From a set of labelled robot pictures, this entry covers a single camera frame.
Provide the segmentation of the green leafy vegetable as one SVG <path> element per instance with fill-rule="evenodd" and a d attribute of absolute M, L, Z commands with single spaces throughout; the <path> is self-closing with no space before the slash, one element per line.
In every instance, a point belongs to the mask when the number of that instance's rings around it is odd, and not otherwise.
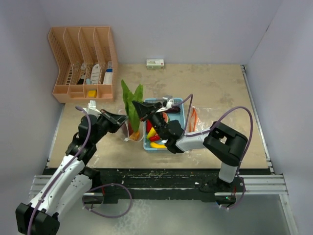
<path fill-rule="evenodd" d="M 140 120 L 133 105 L 133 101 L 143 101 L 143 85 L 139 84 L 134 93 L 130 91 L 124 80 L 121 80 L 121 87 L 123 91 L 122 98 L 125 105 L 125 112 L 129 117 L 129 123 L 132 130 L 137 132 L 140 126 Z"/>

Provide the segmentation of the clear polka dot zip bag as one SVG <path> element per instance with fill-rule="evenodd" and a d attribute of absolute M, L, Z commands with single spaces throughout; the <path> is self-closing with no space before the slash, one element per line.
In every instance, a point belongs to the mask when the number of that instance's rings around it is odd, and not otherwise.
<path fill-rule="evenodd" d="M 141 122 L 138 131 L 135 133 L 131 127 L 131 123 L 127 120 L 124 124 L 122 124 L 117 133 L 120 139 L 124 142 L 141 142 L 144 138 L 144 126 Z"/>

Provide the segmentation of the orange purple papaya slice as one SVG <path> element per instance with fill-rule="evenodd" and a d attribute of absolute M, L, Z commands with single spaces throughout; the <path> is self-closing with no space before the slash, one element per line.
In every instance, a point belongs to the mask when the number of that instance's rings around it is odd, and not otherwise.
<path fill-rule="evenodd" d="M 139 137 L 140 137 L 140 131 L 134 131 L 132 129 L 131 123 L 128 121 L 128 139 L 132 140 L 132 141 L 139 141 Z"/>

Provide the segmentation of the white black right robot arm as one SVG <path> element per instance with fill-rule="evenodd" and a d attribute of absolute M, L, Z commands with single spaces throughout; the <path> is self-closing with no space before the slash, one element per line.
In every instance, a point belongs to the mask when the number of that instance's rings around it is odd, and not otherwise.
<path fill-rule="evenodd" d="M 194 149 L 208 149 L 221 162 L 218 188 L 230 191 L 235 186 L 234 178 L 242 159 L 247 152 L 252 136 L 247 138 L 242 133 L 222 123 L 222 120 L 237 109 L 244 109 L 250 117 L 250 131 L 253 131 L 253 118 L 249 109 L 244 106 L 233 107 L 224 113 L 208 129 L 186 133 L 178 120 L 166 122 L 161 113 L 162 103 L 147 103 L 133 101 L 141 121 L 149 121 L 165 141 L 164 145 L 173 154 L 184 153 Z"/>

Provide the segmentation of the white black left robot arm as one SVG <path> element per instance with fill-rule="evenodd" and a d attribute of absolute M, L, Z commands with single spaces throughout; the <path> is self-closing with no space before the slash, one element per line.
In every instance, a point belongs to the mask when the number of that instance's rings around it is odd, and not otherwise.
<path fill-rule="evenodd" d="M 65 214 L 83 194 L 99 190 L 100 173 L 87 167 L 97 143 L 115 133 L 128 120 L 127 115 L 105 110 L 84 109 L 84 113 L 67 151 L 51 178 L 28 203 L 20 203 L 15 215 L 18 231 L 24 235 L 55 235 Z"/>

